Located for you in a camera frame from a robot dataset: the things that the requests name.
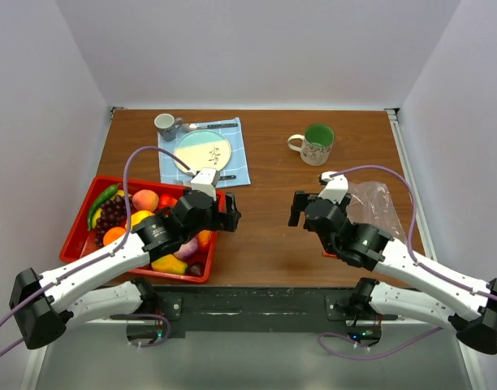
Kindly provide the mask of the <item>red apple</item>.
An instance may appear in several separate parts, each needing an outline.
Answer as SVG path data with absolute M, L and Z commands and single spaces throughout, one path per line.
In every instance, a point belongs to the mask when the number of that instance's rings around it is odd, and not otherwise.
M 168 193 L 163 193 L 162 195 L 159 196 L 157 211 L 161 211 L 166 207 L 175 206 L 177 201 L 178 201 L 177 198 L 172 197 Z

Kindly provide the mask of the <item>purple onion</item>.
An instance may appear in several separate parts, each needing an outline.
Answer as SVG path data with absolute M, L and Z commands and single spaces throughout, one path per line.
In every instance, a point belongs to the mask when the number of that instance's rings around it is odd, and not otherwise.
M 182 244 L 173 255 L 179 260 L 187 261 L 192 258 L 199 251 L 199 241 L 196 237 L 192 238 L 189 242 Z

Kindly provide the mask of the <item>clear zip top bag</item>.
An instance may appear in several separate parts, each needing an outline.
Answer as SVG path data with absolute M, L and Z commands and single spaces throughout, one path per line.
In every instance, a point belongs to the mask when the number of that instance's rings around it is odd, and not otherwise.
M 380 228 L 404 243 L 407 236 L 401 226 L 388 187 L 381 182 L 348 183 L 352 200 L 347 208 L 354 223 L 368 223 Z

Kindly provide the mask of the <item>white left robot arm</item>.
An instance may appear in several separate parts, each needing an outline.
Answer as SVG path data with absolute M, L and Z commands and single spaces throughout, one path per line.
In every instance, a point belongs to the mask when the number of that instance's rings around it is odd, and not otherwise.
M 240 220 L 234 193 L 218 201 L 207 193 L 187 189 L 175 206 L 143 219 L 131 232 L 111 244 L 39 275 L 32 268 L 16 277 L 9 306 L 28 349 L 57 340 L 75 317 L 70 305 L 118 275 L 176 252 L 199 232 L 234 232 Z

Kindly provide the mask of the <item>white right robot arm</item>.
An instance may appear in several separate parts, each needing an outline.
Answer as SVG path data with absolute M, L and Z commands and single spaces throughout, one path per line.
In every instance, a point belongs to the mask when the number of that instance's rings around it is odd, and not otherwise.
M 480 353 L 497 354 L 497 278 L 490 281 L 468 277 L 434 262 L 391 234 L 368 223 L 353 223 L 341 201 L 316 193 L 294 194 L 290 226 L 300 219 L 314 232 L 325 252 L 351 267 L 389 275 L 410 285 L 407 292 L 367 279 L 357 284 L 350 300 L 359 319 L 391 314 L 446 328 L 457 339 Z

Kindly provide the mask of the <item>green floral mug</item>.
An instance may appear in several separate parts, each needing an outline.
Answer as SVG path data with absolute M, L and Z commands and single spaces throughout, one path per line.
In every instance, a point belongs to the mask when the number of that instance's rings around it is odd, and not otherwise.
M 298 152 L 304 163 L 315 167 L 326 163 L 334 143 L 333 130 L 321 123 L 308 126 L 303 135 L 295 134 L 287 139 L 287 146 Z

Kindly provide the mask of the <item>dark red fig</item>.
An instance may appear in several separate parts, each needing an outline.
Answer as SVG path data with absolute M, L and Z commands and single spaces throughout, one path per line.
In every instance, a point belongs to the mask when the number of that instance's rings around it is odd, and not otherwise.
M 205 273 L 205 266 L 201 262 L 195 262 L 187 269 L 187 274 L 192 277 L 201 278 Z

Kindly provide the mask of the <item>yellow orange papaya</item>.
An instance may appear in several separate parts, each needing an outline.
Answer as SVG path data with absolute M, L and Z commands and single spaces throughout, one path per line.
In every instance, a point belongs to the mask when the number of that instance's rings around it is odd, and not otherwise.
M 150 266 L 156 272 L 173 275 L 184 275 L 188 268 L 188 264 L 185 261 L 178 259 L 173 254 L 168 254 L 159 258 L 152 262 Z

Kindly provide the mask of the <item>yellow bell pepper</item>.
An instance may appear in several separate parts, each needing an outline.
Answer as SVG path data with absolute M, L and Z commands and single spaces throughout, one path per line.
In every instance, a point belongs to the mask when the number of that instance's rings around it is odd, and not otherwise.
M 123 226 L 126 228 L 129 224 L 130 228 L 134 228 L 136 225 L 141 223 L 144 219 L 154 216 L 154 213 L 148 210 L 139 210 L 131 215 L 129 219 L 127 219 Z

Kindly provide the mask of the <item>cream and blue plate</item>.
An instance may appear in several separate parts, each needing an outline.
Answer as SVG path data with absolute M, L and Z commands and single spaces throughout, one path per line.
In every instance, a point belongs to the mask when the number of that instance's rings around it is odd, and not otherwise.
M 231 144 L 219 132 L 198 130 L 184 135 L 176 142 L 173 155 L 190 168 L 199 171 L 214 168 L 221 171 L 231 159 Z

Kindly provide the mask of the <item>dark purple grape bunch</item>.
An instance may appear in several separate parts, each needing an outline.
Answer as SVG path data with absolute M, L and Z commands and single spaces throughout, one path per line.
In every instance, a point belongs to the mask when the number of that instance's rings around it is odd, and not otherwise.
M 113 227 L 123 227 L 126 221 L 126 200 L 123 191 L 119 190 L 110 200 L 103 203 L 101 218 L 97 221 L 94 231 L 93 242 L 98 247 L 104 246 L 102 238 L 105 233 Z

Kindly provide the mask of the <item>orange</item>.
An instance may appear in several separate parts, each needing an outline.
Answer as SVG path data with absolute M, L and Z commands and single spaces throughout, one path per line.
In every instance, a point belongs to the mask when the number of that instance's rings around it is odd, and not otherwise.
M 102 244 L 107 246 L 112 242 L 116 241 L 120 237 L 124 236 L 126 233 L 126 229 L 124 227 L 113 227 L 108 230 L 102 238 Z

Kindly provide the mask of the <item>small grey mug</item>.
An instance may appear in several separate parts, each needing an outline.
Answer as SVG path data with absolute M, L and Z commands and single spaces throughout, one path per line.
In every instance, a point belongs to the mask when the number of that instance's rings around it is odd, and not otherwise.
M 153 123 L 164 141 L 173 141 L 184 121 L 171 114 L 163 113 L 158 115 Z

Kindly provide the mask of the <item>yellow lemon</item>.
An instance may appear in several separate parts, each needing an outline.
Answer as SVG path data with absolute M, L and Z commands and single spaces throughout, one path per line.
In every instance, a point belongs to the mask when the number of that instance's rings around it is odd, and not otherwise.
M 97 226 L 97 221 L 101 218 L 102 208 L 97 208 L 92 219 L 91 219 L 91 228 L 94 229 Z

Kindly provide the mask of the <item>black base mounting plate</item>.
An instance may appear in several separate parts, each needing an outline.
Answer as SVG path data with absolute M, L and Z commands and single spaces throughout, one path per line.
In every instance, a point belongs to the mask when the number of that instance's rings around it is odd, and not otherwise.
M 188 332 L 351 332 L 370 321 L 376 332 L 382 320 L 395 315 L 375 314 L 350 306 L 350 288 L 233 287 L 156 285 L 159 313 L 170 323 L 169 337 Z

